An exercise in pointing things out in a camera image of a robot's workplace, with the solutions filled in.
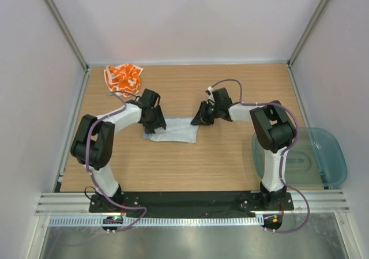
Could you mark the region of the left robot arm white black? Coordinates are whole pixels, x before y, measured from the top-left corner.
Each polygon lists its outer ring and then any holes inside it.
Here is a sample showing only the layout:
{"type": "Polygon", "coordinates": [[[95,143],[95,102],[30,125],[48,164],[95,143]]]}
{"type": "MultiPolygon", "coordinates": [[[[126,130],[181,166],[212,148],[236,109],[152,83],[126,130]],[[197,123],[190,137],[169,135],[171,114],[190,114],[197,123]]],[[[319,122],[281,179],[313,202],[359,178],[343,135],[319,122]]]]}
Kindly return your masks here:
{"type": "Polygon", "coordinates": [[[103,115],[86,114],[82,117],[70,153],[84,165],[96,186],[102,206],[110,213],[121,209],[121,186],[114,178],[110,166],[114,136],[122,129],[139,123],[147,134],[166,129],[167,124],[160,107],[161,96],[145,89],[140,96],[123,101],[123,105],[103,115]]]}

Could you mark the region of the blue bear towel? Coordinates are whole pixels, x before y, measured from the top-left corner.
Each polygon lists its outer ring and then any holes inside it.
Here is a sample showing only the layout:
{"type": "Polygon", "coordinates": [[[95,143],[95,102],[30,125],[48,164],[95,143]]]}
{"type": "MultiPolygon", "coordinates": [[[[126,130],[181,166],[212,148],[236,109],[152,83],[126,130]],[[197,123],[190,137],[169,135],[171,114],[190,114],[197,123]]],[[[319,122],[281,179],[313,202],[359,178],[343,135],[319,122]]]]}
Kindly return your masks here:
{"type": "Polygon", "coordinates": [[[191,124],[191,117],[165,117],[166,129],[159,128],[155,133],[143,133],[143,138],[154,142],[185,142],[195,144],[199,126],[191,124]]]}

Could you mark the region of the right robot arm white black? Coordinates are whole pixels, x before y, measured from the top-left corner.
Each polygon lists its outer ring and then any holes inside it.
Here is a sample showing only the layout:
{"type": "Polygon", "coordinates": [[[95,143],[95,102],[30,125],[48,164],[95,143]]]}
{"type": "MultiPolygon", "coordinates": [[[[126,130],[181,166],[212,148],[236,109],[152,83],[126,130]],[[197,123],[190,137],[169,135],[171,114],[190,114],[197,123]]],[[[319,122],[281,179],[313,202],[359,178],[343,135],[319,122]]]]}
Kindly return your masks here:
{"type": "Polygon", "coordinates": [[[208,98],[202,101],[192,119],[193,126],[212,125],[221,118],[228,122],[251,122],[264,152],[264,173],[260,183],[259,202],[272,211],[287,193],[285,165],[289,148],[297,136],[285,108],[277,100],[270,103],[234,103],[225,88],[208,88],[208,98]]]}

